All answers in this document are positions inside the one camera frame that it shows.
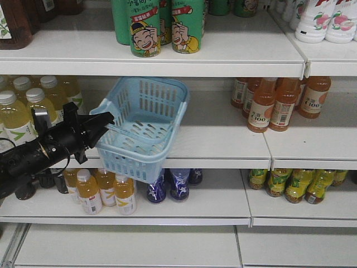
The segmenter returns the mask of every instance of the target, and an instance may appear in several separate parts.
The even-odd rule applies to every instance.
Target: white shelf
[[[117,43],[109,8],[88,8],[43,24],[27,47],[0,51],[0,61],[4,74],[300,77],[305,67],[262,10],[248,20],[208,16],[201,51],[195,54],[179,54],[167,45],[159,56],[143,59]]]
[[[49,224],[104,225],[249,225],[250,212],[239,170],[204,170],[204,180],[190,187],[190,196],[175,203],[167,191],[166,199],[152,204],[146,199],[146,184],[138,183],[137,210],[120,215],[116,207],[103,207],[97,215],[87,215],[81,205],[55,187],[39,188],[29,200],[15,195],[0,207],[0,221]]]
[[[238,227],[243,267],[356,267],[354,228]]]
[[[306,77],[318,75],[356,76],[356,41],[347,44],[335,44],[326,40],[318,44],[304,43],[296,39],[295,31],[281,19],[280,14],[273,10],[269,10],[269,13],[304,58]]]
[[[232,226],[33,224],[15,267],[59,266],[240,267],[240,259]]]

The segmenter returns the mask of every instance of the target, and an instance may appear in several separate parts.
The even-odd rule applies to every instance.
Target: plastic bottle
[[[0,49],[21,49],[32,41],[22,0],[0,0]]]
[[[130,215],[136,210],[133,179],[119,174],[115,175],[114,181],[115,201],[122,215]]]
[[[329,76],[311,76],[302,97],[299,114],[306,118],[317,118],[331,87]]]
[[[102,198],[103,204],[108,207],[114,206],[116,204],[113,186],[115,181],[115,173],[112,173],[106,169],[97,169],[95,178],[98,183],[100,197]]]
[[[336,170],[319,169],[316,170],[312,183],[306,190],[305,199],[310,204],[319,204],[325,198],[328,187],[334,181]]]
[[[319,43],[326,35],[327,26],[337,0],[307,0],[295,36],[302,42]]]
[[[30,115],[25,105],[16,99],[13,91],[0,93],[0,118],[5,125],[7,136],[16,146],[36,138]]]
[[[275,84],[277,78],[263,78],[255,91],[248,117],[248,128],[257,133],[268,129],[275,103]]]
[[[261,77],[248,78],[247,91],[244,96],[244,102],[242,107],[242,115],[248,118],[250,108],[252,107],[254,92],[259,88],[262,81]]]
[[[90,215],[98,214],[103,207],[102,200],[97,181],[88,169],[81,169],[77,172],[76,186],[84,212]]]
[[[286,199],[293,204],[299,203],[314,175],[315,171],[313,169],[294,169],[292,179],[285,190]]]
[[[41,77],[40,81],[46,97],[55,107],[59,122],[63,121],[63,105],[68,101],[62,86],[59,85],[54,75],[45,75]]]
[[[294,105],[297,99],[298,78],[284,78],[276,90],[276,101],[269,123],[275,131],[288,129]]]
[[[248,78],[237,77],[234,80],[234,89],[232,91],[232,98],[230,104],[234,107],[241,109],[245,98],[245,93],[248,88]]]
[[[348,43],[356,32],[357,1],[337,0],[325,39],[333,43]]]
[[[76,204],[80,204],[80,199],[77,190],[77,172],[80,169],[65,169],[63,176],[65,177],[68,193],[71,195],[72,200]]]

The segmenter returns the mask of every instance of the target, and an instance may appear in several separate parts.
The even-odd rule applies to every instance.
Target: green can
[[[160,53],[159,0],[126,0],[133,55],[147,58]]]
[[[208,13],[215,16],[227,15],[230,11],[230,0],[209,0]]]
[[[235,0],[233,13],[238,17],[253,17],[257,8],[258,0]]]
[[[201,49],[205,1],[172,0],[172,48],[191,54]]]

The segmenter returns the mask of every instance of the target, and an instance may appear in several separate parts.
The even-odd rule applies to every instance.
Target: bottle
[[[22,0],[0,0],[0,49],[21,49],[32,41]]]
[[[292,179],[285,190],[285,197],[290,203],[297,204],[302,200],[314,174],[313,169],[294,169]]]
[[[54,75],[45,75],[40,81],[46,97],[55,107],[59,122],[63,121],[63,105],[68,103],[64,90]]]
[[[276,101],[269,127],[275,131],[288,129],[297,99],[298,78],[284,78],[276,90]]]
[[[245,93],[248,88],[248,78],[237,77],[234,80],[234,89],[232,91],[232,98],[230,104],[235,108],[241,109],[243,107]]]
[[[267,179],[267,174],[267,169],[251,169],[248,177],[250,187],[254,190],[263,188]]]
[[[316,170],[312,183],[308,186],[305,199],[310,204],[319,204],[325,198],[328,187],[334,181],[336,170],[319,169]]]
[[[26,92],[27,98],[27,111],[32,114],[31,109],[45,109],[50,115],[50,121],[52,126],[56,125],[59,120],[55,111],[55,107],[49,99],[45,97],[45,92],[41,88],[31,88]]]
[[[72,200],[76,204],[80,204],[80,199],[77,190],[77,172],[80,169],[70,169],[67,168],[63,171],[63,176],[65,177],[68,193],[72,197]]]
[[[97,169],[95,178],[98,183],[100,197],[102,198],[103,204],[108,207],[114,206],[116,204],[113,186],[115,173],[112,173],[106,169]]]
[[[254,92],[259,88],[261,81],[262,81],[261,77],[248,78],[247,91],[244,96],[244,102],[242,108],[242,115],[245,118],[248,118],[249,116],[250,108],[252,107]]]
[[[298,110],[299,114],[310,119],[319,117],[330,86],[331,79],[329,76],[309,77],[300,109]]]
[[[325,39],[338,44],[350,42],[357,29],[356,22],[357,2],[337,0]]]
[[[16,99],[13,91],[0,93],[0,118],[5,125],[7,136],[16,146],[36,138],[30,115],[25,105]]]
[[[295,31],[296,38],[306,43],[321,42],[325,38],[336,2],[337,0],[307,0]]]
[[[119,174],[115,175],[114,192],[117,208],[122,215],[133,214],[136,210],[133,179]]]
[[[247,124],[253,132],[262,133],[268,128],[275,102],[276,81],[277,78],[263,78],[254,93]]]
[[[30,79],[26,76],[21,76],[13,81],[13,86],[15,88],[15,94],[19,101],[24,105],[27,105],[26,91],[32,88],[32,83]]]

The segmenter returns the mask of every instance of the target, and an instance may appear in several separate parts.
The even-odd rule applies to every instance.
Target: product label
[[[289,125],[290,117],[294,111],[294,105],[294,103],[284,104],[276,101],[271,118],[272,124],[281,127]]]
[[[267,127],[270,122],[274,104],[270,106],[264,106],[252,102],[252,109],[249,112],[248,122],[254,127]]]
[[[327,92],[315,91],[309,87],[301,103],[301,109],[307,113],[320,113],[327,97]]]
[[[1,4],[0,4],[0,23],[1,23],[0,24],[0,28],[1,28],[0,39],[11,39],[12,36],[11,36],[10,30],[9,30],[9,27],[7,26],[6,18],[2,11]]]
[[[32,141],[36,138],[35,131],[33,130],[30,121],[22,127],[5,128],[5,131],[7,136],[16,144],[16,146],[24,144],[27,141]]]

